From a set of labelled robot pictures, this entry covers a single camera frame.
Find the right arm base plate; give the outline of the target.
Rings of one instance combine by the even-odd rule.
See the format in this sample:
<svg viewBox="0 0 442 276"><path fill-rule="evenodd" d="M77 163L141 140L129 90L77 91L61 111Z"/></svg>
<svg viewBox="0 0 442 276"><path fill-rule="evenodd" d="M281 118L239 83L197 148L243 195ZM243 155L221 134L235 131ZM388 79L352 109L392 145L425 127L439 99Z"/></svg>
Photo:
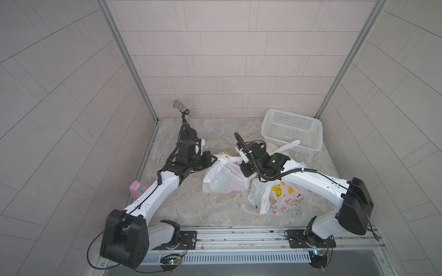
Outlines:
<svg viewBox="0 0 442 276"><path fill-rule="evenodd" d="M284 231L284 236L288 239L290 248L310 248L312 250L313 248L332 249L336 247L333 236L322 239L313 232L312 226L316 218L314 216L305 229Z"/></svg>

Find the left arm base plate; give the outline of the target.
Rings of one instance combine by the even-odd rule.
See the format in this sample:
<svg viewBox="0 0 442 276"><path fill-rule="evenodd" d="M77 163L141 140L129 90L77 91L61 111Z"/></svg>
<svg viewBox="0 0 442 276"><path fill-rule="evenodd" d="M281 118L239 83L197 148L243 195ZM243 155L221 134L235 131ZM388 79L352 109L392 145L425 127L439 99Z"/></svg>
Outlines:
<svg viewBox="0 0 442 276"><path fill-rule="evenodd" d="M197 231L180 231L173 234L171 241L153 248L153 250L194 250L196 248Z"/></svg>

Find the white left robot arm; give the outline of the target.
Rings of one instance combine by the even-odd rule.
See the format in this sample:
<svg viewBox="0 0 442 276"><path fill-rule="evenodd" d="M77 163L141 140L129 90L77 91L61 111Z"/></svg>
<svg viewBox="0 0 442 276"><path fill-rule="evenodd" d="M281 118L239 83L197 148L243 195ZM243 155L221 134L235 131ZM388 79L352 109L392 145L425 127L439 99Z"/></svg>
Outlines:
<svg viewBox="0 0 442 276"><path fill-rule="evenodd" d="M100 256L136 269L148 251L161 246L179 246L181 229L178 223L161 220L150 226L150 220L186 177L213 166L217 159L205 151L186 159L183 164L167 161L157 171L157 180L137 200L125 209L115 209L108 215L102 232Z"/></svg>

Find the left green circuit board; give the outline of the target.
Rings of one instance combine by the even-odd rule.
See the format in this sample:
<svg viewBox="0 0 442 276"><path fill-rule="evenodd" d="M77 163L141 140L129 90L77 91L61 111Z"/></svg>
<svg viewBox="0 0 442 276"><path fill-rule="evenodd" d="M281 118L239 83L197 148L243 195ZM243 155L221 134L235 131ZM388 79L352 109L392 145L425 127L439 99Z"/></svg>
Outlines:
<svg viewBox="0 0 442 276"><path fill-rule="evenodd" d="M180 254L169 254L161 258L160 264L164 266L177 266L181 264L182 260L183 256Z"/></svg>

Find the aluminium mounting rail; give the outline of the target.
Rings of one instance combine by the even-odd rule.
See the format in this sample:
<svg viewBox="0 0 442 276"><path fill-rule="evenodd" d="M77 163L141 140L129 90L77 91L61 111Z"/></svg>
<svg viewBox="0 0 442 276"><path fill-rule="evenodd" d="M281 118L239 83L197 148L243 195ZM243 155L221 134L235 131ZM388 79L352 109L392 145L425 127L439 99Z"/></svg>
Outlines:
<svg viewBox="0 0 442 276"><path fill-rule="evenodd" d="M285 230L302 230L303 227L180 227L181 231L197 231L194 250L164 250L165 252L218 252L218 251L314 251L370 250L384 247L378 231L359 236L348 231L333 235L336 247L290 248Z"/></svg>

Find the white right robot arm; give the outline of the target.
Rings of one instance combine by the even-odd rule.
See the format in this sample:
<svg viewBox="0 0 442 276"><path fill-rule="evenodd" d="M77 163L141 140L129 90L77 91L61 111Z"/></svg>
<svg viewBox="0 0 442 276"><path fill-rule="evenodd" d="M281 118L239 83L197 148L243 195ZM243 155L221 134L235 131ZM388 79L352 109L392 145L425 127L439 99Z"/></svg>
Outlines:
<svg viewBox="0 0 442 276"><path fill-rule="evenodd" d="M280 215L300 204L302 189L334 204L334 209L328 213L313 216L302 233L289 233L288 238L318 247L337 233L348 231L363 236L371 229L374 203L362 180L333 178L306 168L280 152L268 154L265 143L240 141L236 149L243 159L240 164L242 173L254 177L261 213Z"/></svg>

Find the white translucent plastic bag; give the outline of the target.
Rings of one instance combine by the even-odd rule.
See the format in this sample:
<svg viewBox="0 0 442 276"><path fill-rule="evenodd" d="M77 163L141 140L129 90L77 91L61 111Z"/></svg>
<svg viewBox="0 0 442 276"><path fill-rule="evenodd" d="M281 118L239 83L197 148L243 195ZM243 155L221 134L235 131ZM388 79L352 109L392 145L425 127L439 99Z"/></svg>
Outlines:
<svg viewBox="0 0 442 276"><path fill-rule="evenodd" d="M245 177L241 171L240 164L243 158L232 156L229 152L223 151L216 154L217 161L206 172L203 180L203 192L205 193L230 193L248 190L256 173Z"/></svg>

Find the cartoon printed plastic bag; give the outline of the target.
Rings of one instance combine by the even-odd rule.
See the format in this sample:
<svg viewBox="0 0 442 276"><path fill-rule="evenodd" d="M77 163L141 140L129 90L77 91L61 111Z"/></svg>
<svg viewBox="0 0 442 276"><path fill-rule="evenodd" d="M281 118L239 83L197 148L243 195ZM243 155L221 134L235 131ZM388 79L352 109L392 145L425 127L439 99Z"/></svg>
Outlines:
<svg viewBox="0 0 442 276"><path fill-rule="evenodd" d="M251 190L247 197L260 215L271 213L281 216L288 210L298 210L306 199L306 193L296 184L283 181L261 182L252 180Z"/></svg>

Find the pink box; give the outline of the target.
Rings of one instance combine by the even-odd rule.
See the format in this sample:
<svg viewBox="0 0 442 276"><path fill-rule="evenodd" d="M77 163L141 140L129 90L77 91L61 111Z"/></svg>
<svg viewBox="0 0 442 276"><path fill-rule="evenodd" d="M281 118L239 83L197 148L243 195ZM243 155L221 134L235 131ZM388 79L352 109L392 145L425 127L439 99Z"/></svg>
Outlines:
<svg viewBox="0 0 442 276"><path fill-rule="evenodd" d="M131 197L134 201L136 201L140 196L142 196L146 191L148 187L146 187L144 184L140 183L139 181L134 181L130 186L130 193Z"/></svg>

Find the silver microphone on black stand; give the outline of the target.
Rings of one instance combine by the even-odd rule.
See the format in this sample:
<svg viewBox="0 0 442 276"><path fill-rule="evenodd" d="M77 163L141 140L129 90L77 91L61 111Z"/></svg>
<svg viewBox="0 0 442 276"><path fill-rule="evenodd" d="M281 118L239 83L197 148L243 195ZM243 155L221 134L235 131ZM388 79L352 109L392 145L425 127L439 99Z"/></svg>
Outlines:
<svg viewBox="0 0 442 276"><path fill-rule="evenodd" d="M182 126L178 134L178 142L183 140L196 140L198 138L197 133L193 128L190 127L186 120L186 116L190 115L189 109L187 109L180 100L175 100L173 102L173 107L181 112L182 118Z"/></svg>

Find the white perforated plastic basket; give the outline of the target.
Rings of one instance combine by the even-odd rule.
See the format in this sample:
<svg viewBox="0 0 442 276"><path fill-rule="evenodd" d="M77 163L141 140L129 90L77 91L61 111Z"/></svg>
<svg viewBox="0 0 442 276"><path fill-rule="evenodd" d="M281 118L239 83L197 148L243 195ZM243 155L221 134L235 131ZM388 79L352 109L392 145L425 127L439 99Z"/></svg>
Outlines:
<svg viewBox="0 0 442 276"><path fill-rule="evenodd" d="M291 150L312 154L322 149L323 126L316 118L269 109L262 123L261 136L278 148L298 140L299 144Z"/></svg>

